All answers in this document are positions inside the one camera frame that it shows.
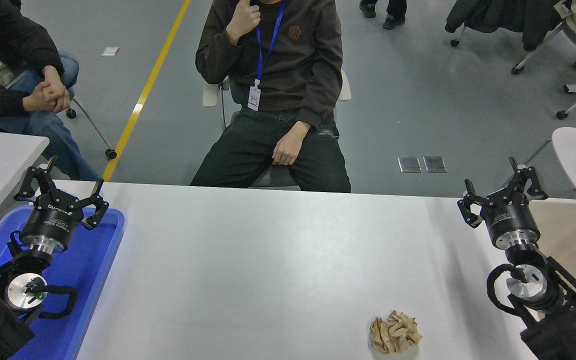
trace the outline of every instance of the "id badge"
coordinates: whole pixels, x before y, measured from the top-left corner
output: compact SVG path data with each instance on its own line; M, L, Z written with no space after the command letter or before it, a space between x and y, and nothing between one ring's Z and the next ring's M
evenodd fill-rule
M250 94L248 95L248 107L256 112L259 111L259 99L261 98L261 90L254 86L250 86Z

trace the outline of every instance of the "black cable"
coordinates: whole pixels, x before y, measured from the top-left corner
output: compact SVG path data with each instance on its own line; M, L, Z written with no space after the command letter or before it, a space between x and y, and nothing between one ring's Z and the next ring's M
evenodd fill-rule
M495 294L495 282L499 276L505 272L510 272L510 276L513 278L521 280L524 283L526 282L526 276L524 275L523 269L514 267L511 264L501 264L492 270L486 280L487 295L497 309L509 313L510 315L514 315L515 317L519 317L519 314L514 307L503 305L503 303L501 303L497 298L497 294Z
M58 295L67 295L68 303L66 308L62 312L41 312L39 314L39 319L62 319L67 317L73 312L75 308L75 303L77 302L77 289L71 286L55 286L55 285L37 285L30 290L33 294L38 293L49 293Z
M226 129L226 110L224 110L224 84L221 84L221 120L223 121L223 128Z

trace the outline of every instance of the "wrist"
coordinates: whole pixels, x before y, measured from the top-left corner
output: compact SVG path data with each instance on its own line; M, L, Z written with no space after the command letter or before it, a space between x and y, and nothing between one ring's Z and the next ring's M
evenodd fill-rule
M23 105L23 110L27 113L34 112L37 109L35 102L33 101L33 98L31 96L26 96L22 98L21 102Z
M54 66L52 66L51 64L44 66L41 69L41 73L44 76L54 76L57 75L59 76L59 71L57 71L57 68L55 68Z
M242 38L242 35L233 30L233 27L230 25L230 23L226 26L226 36L233 46L237 46L237 43Z
M295 132L301 137L305 137L308 131L310 131L311 127L312 125L310 125L310 123L304 121L297 121L292 126L291 131Z

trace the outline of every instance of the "black shoe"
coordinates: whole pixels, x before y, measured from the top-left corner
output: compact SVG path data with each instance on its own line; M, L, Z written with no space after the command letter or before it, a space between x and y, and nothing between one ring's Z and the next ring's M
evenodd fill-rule
M363 13L366 18L374 18L377 16L375 13L375 4L366 4L364 0L359 2L359 10Z
M398 27L399 25L402 25L403 23L406 23L405 14L396 17L389 14L388 16L386 16L386 21L383 22L382 27L386 30L393 30L394 28Z

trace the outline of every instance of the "logo on sweatshirt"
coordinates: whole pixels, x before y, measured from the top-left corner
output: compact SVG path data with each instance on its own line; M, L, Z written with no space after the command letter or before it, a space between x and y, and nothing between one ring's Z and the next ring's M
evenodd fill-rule
M292 41L298 41L300 37L302 37L302 30L299 26L291 26L288 30L288 36Z

